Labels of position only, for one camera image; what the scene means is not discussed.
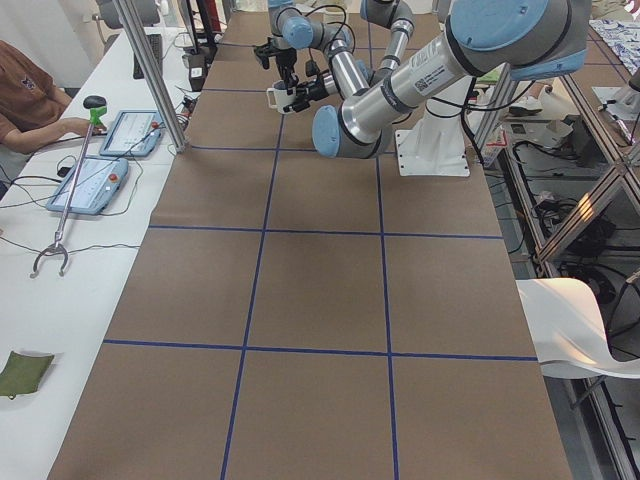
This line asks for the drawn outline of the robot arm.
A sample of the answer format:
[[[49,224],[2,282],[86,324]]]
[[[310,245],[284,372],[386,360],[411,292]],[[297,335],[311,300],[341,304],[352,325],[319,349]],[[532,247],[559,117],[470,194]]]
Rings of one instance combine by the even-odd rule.
[[[314,147],[325,157],[375,157],[394,121],[462,77],[503,63],[514,81],[575,72],[586,58],[590,16],[588,1],[457,1],[438,37],[368,90],[316,112]]]
[[[263,45],[253,48],[254,56],[263,69],[270,68],[274,59],[287,95],[286,113],[299,112],[312,101],[322,100],[333,94],[349,98],[362,93],[381,81],[400,65],[401,56],[414,32],[414,16],[404,1],[363,1],[361,18],[381,26],[391,33],[382,64],[376,73],[353,56],[355,35],[346,20],[323,23],[303,13],[293,1],[268,3],[271,36]],[[301,50],[317,50],[327,62],[320,70],[314,60],[305,66],[308,81],[299,80],[295,72],[297,53]]]

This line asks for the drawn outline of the person hand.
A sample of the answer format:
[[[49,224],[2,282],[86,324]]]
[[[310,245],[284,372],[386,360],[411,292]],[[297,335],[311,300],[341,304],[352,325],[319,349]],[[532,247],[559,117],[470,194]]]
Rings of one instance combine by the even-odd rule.
[[[88,130],[91,130],[94,134],[102,134],[107,130],[102,123],[94,125],[90,120],[79,117],[62,118],[60,122],[66,133],[74,133],[79,136],[85,136]]]

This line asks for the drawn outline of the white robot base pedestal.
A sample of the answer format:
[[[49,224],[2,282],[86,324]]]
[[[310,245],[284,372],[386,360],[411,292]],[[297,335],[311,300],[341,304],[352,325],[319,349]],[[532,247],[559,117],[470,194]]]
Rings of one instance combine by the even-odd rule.
[[[460,108],[429,99],[423,117],[410,130],[397,130],[401,176],[468,177]]]

